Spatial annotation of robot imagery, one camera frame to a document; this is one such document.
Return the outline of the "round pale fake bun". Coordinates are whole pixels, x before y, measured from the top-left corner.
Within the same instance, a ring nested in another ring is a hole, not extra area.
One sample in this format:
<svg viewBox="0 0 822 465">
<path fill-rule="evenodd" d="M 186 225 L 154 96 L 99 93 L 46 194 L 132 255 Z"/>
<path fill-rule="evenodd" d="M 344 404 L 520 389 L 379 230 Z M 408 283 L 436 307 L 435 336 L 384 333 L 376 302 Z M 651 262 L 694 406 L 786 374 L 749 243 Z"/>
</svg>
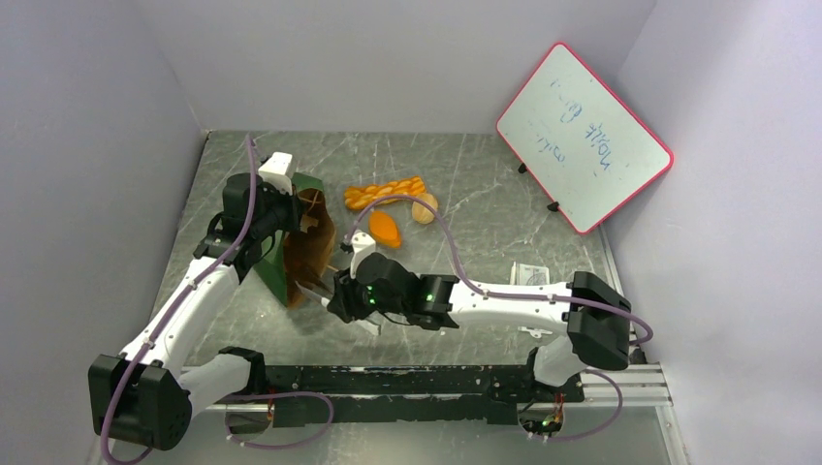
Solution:
<svg viewBox="0 0 822 465">
<path fill-rule="evenodd" d="M 412 218 L 421 225 L 427 225 L 435 220 L 435 215 L 431 210 L 438 209 L 438 200 L 431 193 L 421 193 L 417 196 L 418 201 L 412 204 Z"/>
</svg>

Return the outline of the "braided fake bread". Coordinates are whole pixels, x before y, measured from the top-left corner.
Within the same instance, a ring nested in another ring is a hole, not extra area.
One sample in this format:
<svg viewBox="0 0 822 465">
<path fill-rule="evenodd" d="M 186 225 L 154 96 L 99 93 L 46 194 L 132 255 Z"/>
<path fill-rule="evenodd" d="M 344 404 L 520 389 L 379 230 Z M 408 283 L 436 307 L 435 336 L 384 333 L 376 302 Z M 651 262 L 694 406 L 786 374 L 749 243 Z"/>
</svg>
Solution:
<svg viewBox="0 0 822 465">
<path fill-rule="evenodd" d="M 371 202 L 391 195 L 418 196 L 427 192 L 427 186 L 419 176 L 387 181 L 383 184 L 349 186 L 343 192 L 344 205 L 353 211 L 361 211 Z"/>
</svg>

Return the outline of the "white printed card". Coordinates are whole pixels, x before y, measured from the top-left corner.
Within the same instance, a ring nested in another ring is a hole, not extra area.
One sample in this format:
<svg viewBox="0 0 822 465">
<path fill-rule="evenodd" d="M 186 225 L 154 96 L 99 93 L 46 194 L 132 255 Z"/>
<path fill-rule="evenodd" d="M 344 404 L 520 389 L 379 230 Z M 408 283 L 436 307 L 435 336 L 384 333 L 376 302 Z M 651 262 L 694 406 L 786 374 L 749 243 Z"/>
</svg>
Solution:
<svg viewBox="0 0 822 465">
<path fill-rule="evenodd" d="M 510 271 L 510 284 L 518 286 L 544 286 L 550 283 L 550 271 L 546 266 L 513 262 Z M 548 330 L 519 326 L 519 332 L 529 334 L 534 339 L 552 335 Z"/>
</svg>

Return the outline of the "aluminium frame rail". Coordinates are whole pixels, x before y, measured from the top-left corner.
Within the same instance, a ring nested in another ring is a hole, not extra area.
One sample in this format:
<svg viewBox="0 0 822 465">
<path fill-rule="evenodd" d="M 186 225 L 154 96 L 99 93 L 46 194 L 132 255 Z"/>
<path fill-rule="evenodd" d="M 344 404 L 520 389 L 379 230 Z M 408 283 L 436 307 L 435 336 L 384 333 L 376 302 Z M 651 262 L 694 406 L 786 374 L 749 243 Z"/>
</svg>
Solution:
<svg viewBox="0 0 822 465">
<path fill-rule="evenodd" d="M 632 407 L 654 408 L 663 421 L 663 439 L 670 459 L 677 464 L 687 462 L 686 448 L 673 418 L 673 400 L 660 366 L 632 364 L 621 372 L 600 372 L 589 369 L 577 375 L 582 381 L 585 396 L 583 401 L 569 403 L 559 400 L 553 404 L 526 404 L 519 411 L 518 423 L 504 426 L 518 425 L 529 435 L 548 441 L 558 441 L 562 437 L 561 428 L 565 421 L 565 411 L 571 406 L 608 408 L 614 417 L 618 417 L 626 409 Z M 261 393 L 232 394 L 223 399 L 255 400 L 261 397 Z M 228 419 L 238 419 L 238 425 L 231 426 L 229 429 L 229 438 L 236 444 L 248 445 L 250 434 L 253 431 L 276 427 L 273 424 L 272 413 L 228 412 L 219 406 L 218 402 L 205 408 L 197 416 L 206 412 L 221 412 Z M 335 423 L 327 420 L 324 423 L 310 424 L 315 424 L 321 431 L 326 431 Z M 98 460 L 105 458 L 114 441 L 118 440 L 110 439 L 103 444 L 99 437 L 96 453 Z"/>
</svg>

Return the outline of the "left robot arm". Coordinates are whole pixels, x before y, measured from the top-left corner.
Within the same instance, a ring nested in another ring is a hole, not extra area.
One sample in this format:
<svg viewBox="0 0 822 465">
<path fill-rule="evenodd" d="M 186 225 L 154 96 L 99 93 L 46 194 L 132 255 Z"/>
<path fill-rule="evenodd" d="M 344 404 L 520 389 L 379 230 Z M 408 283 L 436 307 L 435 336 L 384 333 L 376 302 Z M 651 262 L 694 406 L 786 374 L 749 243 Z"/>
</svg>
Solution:
<svg viewBox="0 0 822 465">
<path fill-rule="evenodd" d="M 206 326 L 280 232 L 300 227 L 303 207 L 289 174 L 259 170 L 229 177 L 181 282 L 146 328 L 88 370 L 93 428 L 110 439 L 170 450 L 191 420 L 232 394 L 253 403 L 269 387 L 261 353 L 228 347 L 191 371 L 183 365 Z"/>
</svg>

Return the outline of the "green paper bag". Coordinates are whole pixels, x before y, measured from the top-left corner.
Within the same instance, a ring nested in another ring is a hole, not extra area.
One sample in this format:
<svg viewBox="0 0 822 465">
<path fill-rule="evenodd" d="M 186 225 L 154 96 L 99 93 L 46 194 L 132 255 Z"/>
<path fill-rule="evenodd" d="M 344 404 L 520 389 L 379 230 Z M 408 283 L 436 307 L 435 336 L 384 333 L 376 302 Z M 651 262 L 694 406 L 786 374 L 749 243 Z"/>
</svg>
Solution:
<svg viewBox="0 0 822 465">
<path fill-rule="evenodd" d="M 299 286 L 329 290 L 322 276 L 330 264 L 336 240 L 336 227 L 328 212 L 323 182 L 297 172 L 293 183 L 305 207 L 302 223 L 306 229 L 289 232 L 278 239 L 274 249 L 254 266 L 269 292 L 289 310 L 298 308 L 304 301 Z"/>
</svg>

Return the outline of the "red framed whiteboard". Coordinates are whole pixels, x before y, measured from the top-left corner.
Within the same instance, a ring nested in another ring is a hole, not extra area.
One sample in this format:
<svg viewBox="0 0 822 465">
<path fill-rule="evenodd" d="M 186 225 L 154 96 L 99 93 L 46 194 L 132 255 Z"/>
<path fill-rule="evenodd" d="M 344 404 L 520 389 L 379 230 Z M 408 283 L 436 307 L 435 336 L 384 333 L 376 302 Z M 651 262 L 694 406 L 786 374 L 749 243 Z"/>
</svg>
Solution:
<svg viewBox="0 0 822 465">
<path fill-rule="evenodd" d="M 567 44 L 551 46 L 497 133 L 580 234 L 668 171 L 674 152 Z"/>
</svg>

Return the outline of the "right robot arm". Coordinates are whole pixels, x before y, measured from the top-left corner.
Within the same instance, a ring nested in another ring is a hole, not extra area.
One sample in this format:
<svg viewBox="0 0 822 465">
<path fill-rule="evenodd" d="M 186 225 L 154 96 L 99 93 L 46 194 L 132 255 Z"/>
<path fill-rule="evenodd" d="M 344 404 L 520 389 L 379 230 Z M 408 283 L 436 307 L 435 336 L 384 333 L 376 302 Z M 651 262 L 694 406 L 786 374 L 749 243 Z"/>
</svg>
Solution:
<svg viewBox="0 0 822 465">
<path fill-rule="evenodd" d="M 469 324 L 545 330 L 554 339 L 537 349 L 522 377 L 525 393 L 536 401 L 548 400 L 587 368 L 621 371 L 630 362 L 631 304 L 587 271 L 541 286 L 469 283 L 455 275 L 416 274 L 374 253 L 357 270 L 338 271 L 331 297 L 321 302 L 346 324 L 379 313 L 426 330 Z"/>
</svg>

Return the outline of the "long metal tweezers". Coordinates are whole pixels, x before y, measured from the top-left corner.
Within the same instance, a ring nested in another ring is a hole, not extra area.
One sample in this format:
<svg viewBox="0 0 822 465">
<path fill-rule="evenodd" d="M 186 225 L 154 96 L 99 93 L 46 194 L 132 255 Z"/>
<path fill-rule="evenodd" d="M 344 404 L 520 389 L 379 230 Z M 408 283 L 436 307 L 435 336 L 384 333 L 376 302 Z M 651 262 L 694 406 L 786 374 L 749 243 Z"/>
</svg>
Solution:
<svg viewBox="0 0 822 465">
<path fill-rule="evenodd" d="M 343 307 L 341 307 L 334 299 L 322 296 L 317 292 L 297 284 L 297 288 L 302 295 L 308 299 L 319 303 L 328 312 L 337 316 L 339 320 L 346 324 L 354 324 L 360 326 L 372 336 L 379 336 L 382 333 L 382 326 L 373 321 L 370 317 L 359 318 L 350 315 Z"/>
</svg>

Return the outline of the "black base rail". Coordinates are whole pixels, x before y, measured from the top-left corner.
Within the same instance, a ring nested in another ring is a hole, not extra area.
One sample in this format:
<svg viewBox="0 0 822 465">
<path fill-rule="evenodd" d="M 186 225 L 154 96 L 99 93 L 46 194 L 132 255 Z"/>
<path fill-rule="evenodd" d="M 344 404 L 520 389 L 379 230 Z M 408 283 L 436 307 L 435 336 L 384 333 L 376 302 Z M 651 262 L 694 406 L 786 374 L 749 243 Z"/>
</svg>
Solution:
<svg viewBox="0 0 822 465">
<path fill-rule="evenodd" d="M 276 427 L 310 423 L 482 420 L 515 425 L 526 404 L 584 400 L 580 376 L 560 387 L 536 381 L 528 365 L 269 365 L 255 400 L 226 398 L 228 412 L 272 413 Z"/>
</svg>

